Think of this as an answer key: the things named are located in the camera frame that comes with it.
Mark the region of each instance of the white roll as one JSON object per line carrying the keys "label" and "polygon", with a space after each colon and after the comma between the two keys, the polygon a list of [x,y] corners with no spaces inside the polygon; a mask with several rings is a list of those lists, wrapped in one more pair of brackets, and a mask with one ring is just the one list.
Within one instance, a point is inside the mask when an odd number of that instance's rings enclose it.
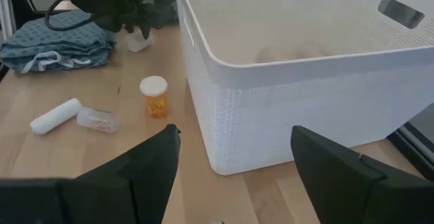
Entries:
{"label": "white roll", "polygon": [[52,109],[48,113],[34,119],[30,123],[30,127],[36,134],[45,134],[73,116],[76,116],[80,109],[80,101],[76,98],[72,98]]}

